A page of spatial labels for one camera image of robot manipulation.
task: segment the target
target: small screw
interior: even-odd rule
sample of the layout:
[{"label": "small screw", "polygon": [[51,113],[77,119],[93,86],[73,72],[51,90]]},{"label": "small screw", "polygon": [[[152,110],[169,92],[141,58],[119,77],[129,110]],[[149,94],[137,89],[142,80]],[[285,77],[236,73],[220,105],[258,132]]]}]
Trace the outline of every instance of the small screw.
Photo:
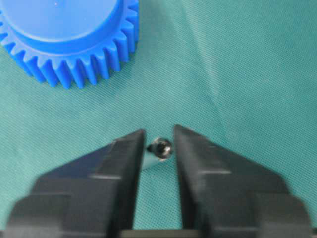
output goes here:
[{"label": "small screw", "polygon": [[172,143],[164,138],[156,138],[148,147],[147,151],[154,153],[155,156],[166,160],[173,154]]}]

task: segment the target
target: blue plastic gear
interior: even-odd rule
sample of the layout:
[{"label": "blue plastic gear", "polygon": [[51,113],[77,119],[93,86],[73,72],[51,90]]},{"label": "blue plastic gear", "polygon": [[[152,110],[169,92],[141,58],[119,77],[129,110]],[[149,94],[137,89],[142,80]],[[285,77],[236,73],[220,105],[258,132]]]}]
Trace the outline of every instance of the blue plastic gear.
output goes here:
[{"label": "blue plastic gear", "polygon": [[96,85],[135,51],[138,8],[138,0],[0,0],[0,41],[39,82]]}]

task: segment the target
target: textured green surface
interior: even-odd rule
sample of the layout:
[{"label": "textured green surface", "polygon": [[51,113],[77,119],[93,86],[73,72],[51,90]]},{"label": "textured green surface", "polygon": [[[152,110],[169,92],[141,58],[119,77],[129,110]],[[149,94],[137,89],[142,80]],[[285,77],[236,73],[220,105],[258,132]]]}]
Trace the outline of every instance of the textured green surface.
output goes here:
[{"label": "textured green surface", "polygon": [[[0,224],[37,175],[175,123],[282,173],[317,225],[317,1],[141,0],[140,42],[109,81],[69,91],[0,50]],[[142,173],[135,227],[179,228],[174,159]]]}]

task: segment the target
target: green cloth background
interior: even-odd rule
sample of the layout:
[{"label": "green cloth background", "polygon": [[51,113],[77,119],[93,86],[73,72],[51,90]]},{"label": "green cloth background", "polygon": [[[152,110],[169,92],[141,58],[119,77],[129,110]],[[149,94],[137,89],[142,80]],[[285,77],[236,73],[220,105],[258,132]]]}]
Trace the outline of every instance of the green cloth background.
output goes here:
[{"label": "green cloth background", "polygon": [[[25,76],[0,49],[0,227],[36,177],[176,123],[280,172],[317,226],[317,1],[140,0],[131,62],[83,90]],[[135,228],[180,228],[174,158],[142,172]]]}]

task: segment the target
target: screw head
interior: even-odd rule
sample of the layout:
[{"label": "screw head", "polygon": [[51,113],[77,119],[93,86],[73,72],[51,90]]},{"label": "screw head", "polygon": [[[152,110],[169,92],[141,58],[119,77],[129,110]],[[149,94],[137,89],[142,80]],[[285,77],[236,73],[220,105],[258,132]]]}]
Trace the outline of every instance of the screw head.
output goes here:
[{"label": "screw head", "polygon": [[173,146],[168,139],[159,137],[147,147],[147,151],[152,152],[161,160],[166,160],[173,154]]}]

